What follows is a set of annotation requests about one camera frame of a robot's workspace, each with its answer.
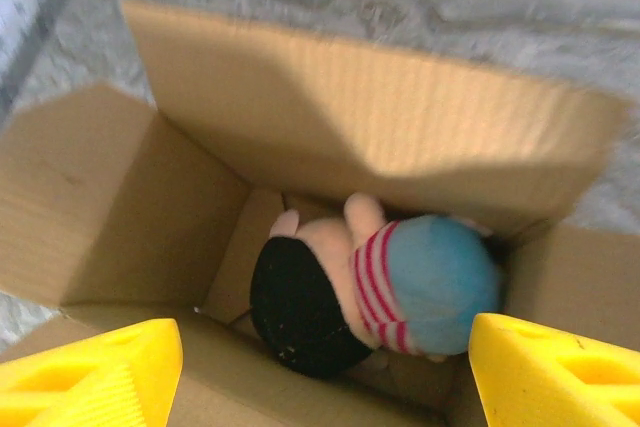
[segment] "yellow plastic object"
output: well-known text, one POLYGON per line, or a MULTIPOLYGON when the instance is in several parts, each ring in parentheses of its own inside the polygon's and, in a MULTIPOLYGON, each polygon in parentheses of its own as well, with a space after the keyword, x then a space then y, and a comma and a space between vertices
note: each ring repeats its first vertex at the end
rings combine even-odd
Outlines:
POLYGON ((490 427, 640 425, 638 352, 481 314, 469 358, 490 427))
POLYGON ((2 427, 165 427, 182 370, 174 320, 0 365, 2 427))

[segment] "cardboard box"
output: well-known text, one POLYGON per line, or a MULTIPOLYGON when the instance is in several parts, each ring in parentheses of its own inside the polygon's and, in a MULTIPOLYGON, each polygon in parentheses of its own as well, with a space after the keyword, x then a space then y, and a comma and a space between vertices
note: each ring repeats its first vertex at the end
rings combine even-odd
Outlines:
POLYGON ((320 382, 252 338, 249 282, 275 217, 335 212, 355 190, 489 226, 511 249, 507 313, 640 349, 640 240, 558 224, 605 165, 625 100, 123 5, 158 111, 95 85, 0 138, 0 288, 65 313, 4 359, 171 316, 185 351, 172 426, 483 425, 464 359, 391 356, 320 382))

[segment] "cardboard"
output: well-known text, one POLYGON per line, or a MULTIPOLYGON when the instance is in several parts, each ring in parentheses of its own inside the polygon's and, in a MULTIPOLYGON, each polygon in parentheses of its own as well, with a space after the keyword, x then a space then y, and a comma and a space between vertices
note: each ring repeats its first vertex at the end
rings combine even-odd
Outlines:
POLYGON ((68 316, 5 358, 171 316, 185 348, 172 426, 484 425, 464 356, 390 355, 319 382, 255 338, 248 286, 272 221, 339 214, 355 190, 494 229, 511 245, 507 313, 639 348, 640 239, 558 225, 605 165, 624 99, 139 1, 124 12, 158 110, 97 85, 0 137, 0 289, 68 316))

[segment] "plush toy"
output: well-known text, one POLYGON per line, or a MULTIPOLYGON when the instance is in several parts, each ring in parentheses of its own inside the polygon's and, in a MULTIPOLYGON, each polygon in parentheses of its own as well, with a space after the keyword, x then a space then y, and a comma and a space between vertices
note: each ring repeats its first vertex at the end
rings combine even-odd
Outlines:
POLYGON ((501 274, 479 233, 449 217, 387 222, 365 194, 345 219, 274 223, 251 283, 258 335, 290 369, 334 376, 380 347, 440 361, 466 351, 501 274))

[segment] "floor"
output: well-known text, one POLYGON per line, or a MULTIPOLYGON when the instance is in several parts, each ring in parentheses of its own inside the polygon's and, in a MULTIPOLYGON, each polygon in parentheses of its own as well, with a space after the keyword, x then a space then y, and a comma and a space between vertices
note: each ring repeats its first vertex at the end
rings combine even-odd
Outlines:
MULTIPOLYGON (((640 0, 158 0, 593 84, 640 100, 640 0)), ((152 100, 117 0, 0 0, 0 123, 107 78, 152 100)), ((640 233, 640 115, 569 222, 640 233)), ((0 294, 0 350, 55 313, 0 294)))

